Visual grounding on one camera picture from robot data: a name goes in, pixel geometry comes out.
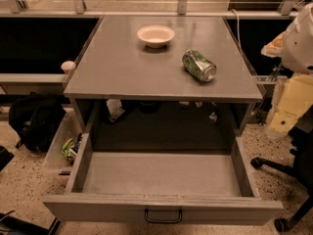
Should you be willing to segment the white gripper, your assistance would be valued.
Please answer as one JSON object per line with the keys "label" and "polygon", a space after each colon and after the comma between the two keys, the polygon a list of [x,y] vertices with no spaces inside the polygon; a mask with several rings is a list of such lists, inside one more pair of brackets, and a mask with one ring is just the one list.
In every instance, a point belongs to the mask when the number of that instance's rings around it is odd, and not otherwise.
{"label": "white gripper", "polygon": [[[307,4],[286,31],[264,45],[261,54],[281,58],[285,68],[300,73],[313,72],[313,3]],[[296,73],[279,81],[269,112],[269,134],[287,135],[313,105],[313,76]]]}

